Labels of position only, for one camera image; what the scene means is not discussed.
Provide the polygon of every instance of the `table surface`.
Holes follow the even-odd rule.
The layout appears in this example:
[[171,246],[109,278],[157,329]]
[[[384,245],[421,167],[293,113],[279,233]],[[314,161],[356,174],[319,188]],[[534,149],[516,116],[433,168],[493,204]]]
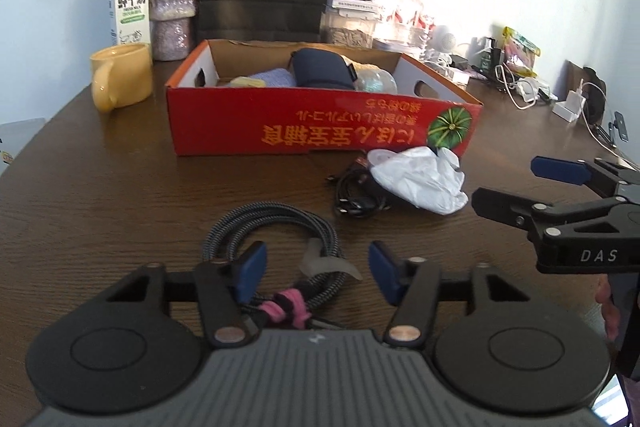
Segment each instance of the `table surface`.
[[[129,271],[151,261],[191,269],[213,223],[239,204],[276,200],[331,219],[348,259],[364,276],[350,281],[322,316],[353,328],[383,330],[393,309],[367,269],[370,241],[401,257],[424,255],[448,270],[485,261],[598,326],[594,276],[541,275],[526,234],[477,217],[467,205],[453,216],[392,209],[371,219],[336,219],[324,181],[354,152],[285,156],[178,158],[166,117],[164,81],[176,63],[155,67],[154,95],[108,117],[85,89],[56,115],[0,178],[0,425],[21,425],[39,409],[24,368],[37,333]],[[568,125],[549,107],[519,111],[507,95],[478,82],[468,89],[484,103],[462,158],[465,190],[487,187],[541,201],[584,201],[594,194],[535,178],[535,155],[593,158],[603,150],[581,124]],[[276,226],[255,233],[268,242],[261,290],[286,287],[298,275],[305,233]],[[441,305],[437,327],[463,313]],[[175,316],[198,330],[194,305]]]

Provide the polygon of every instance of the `human hand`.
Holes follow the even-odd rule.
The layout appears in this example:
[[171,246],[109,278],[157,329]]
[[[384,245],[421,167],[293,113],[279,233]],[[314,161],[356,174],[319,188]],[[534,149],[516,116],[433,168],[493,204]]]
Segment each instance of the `human hand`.
[[601,313],[604,319],[604,327],[607,337],[613,341],[618,336],[620,329],[620,310],[611,301],[611,286],[606,275],[601,275],[598,279],[598,289],[596,290],[596,302],[602,305]]

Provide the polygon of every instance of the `metal screw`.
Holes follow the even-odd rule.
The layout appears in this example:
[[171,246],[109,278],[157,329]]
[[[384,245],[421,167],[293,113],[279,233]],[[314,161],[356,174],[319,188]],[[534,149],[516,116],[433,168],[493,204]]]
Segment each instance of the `metal screw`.
[[214,333],[214,338],[223,344],[235,344],[244,341],[246,334],[241,328],[235,326],[227,326],[220,328]]
[[415,326],[394,326],[389,336],[398,342],[413,342],[420,338],[420,330]]

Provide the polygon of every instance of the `pink cable tie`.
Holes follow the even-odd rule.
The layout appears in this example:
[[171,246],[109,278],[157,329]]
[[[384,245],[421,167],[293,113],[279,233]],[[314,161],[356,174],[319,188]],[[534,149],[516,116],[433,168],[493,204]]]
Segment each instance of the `pink cable tie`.
[[269,318],[271,319],[271,322],[273,322],[274,324],[279,324],[287,318],[287,314],[285,313],[285,311],[273,301],[265,301],[260,306],[258,306],[258,308],[267,313],[267,315],[269,315]]
[[311,313],[306,310],[305,299],[300,290],[288,288],[280,292],[280,295],[289,299],[293,304],[293,320],[291,321],[293,327],[297,330],[304,330],[305,323],[311,318]]

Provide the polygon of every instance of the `mug handle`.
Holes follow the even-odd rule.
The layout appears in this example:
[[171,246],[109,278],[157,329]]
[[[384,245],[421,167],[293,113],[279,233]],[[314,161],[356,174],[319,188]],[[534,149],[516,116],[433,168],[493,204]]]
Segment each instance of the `mug handle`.
[[91,94],[95,107],[100,112],[110,112],[116,107],[116,101],[109,95],[109,77],[113,68],[113,60],[107,60],[95,70],[91,83]]

